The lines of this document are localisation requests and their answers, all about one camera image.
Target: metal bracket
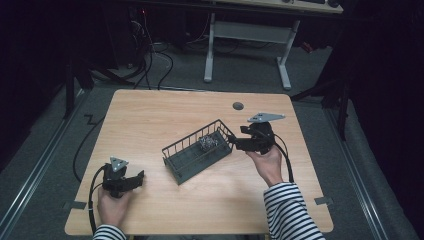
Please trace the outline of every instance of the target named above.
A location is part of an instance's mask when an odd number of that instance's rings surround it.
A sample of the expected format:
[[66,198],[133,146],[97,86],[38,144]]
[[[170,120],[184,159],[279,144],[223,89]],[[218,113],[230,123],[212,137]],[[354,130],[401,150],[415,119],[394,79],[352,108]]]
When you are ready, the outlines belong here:
[[328,206],[334,203],[331,197],[320,197],[320,198],[315,198],[314,200],[316,205],[326,204]]
[[285,117],[286,116],[284,114],[258,113],[255,116],[247,119],[247,121],[253,123],[263,123],[278,119],[284,119]]
[[112,169],[114,172],[117,172],[128,165],[128,161],[116,158],[111,156],[110,157],[110,164],[112,165]]

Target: small round object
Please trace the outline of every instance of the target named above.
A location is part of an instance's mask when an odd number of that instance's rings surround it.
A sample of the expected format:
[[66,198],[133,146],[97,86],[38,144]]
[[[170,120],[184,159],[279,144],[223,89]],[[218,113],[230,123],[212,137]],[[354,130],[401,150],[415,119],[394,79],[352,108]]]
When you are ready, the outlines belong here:
[[243,108],[244,108],[244,105],[243,105],[243,103],[241,103],[241,102],[235,102],[235,103],[233,103],[233,108],[235,109],[235,110],[243,110]]

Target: hand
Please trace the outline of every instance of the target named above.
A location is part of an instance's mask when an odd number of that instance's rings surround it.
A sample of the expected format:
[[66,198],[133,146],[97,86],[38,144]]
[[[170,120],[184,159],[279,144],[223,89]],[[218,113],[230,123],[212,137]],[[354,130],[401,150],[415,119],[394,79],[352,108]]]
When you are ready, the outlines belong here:
[[128,210],[132,190],[125,192],[121,198],[114,198],[110,193],[99,187],[99,201],[97,209],[103,224],[120,228]]
[[281,175],[282,154],[277,146],[273,145],[270,151],[264,155],[256,152],[246,152],[246,154],[252,158],[256,170],[258,170],[259,175],[268,184],[268,187],[283,182]]

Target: forearm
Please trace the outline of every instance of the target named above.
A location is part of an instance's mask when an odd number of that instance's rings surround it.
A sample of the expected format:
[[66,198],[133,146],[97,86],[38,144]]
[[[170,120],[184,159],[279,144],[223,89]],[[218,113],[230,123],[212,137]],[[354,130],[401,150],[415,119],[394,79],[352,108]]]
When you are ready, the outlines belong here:
[[125,240],[125,234],[121,229],[112,226],[103,224],[97,228],[96,233],[93,236],[93,240],[102,239],[102,240]]
[[272,186],[264,192],[264,201],[272,239],[324,239],[296,184]]

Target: dark background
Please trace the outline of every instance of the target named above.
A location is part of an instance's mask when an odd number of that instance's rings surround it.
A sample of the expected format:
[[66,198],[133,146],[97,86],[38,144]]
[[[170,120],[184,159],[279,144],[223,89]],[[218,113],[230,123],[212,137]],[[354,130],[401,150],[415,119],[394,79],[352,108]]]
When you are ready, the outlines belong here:
[[[424,152],[423,1],[344,1],[342,6],[346,16],[371,16],[375,22],[346,27],[340,35],[339,24],[306,20],[295,46],[307,42],[314,48],[335,47],[317,84],[334,79],[349,83],[350,98],[369,145],[406,216],[424,238],[420,168]],[[1,169],[63,86],[72,56],[77,54],[104,68],[133,61],[134,45],[124,31],[130,29],[125,19],[128,13],[117,9],[115,15],[110,7],[80,2],[0,2]],[[181,49],[193,40],[185,33],[198,36],[207,17],[206,13],[146,11],[153,22],[149,27],[152,37]],[[254,16],[244,20],[257,21]],[[322,94],[339,90],[334,87]]]

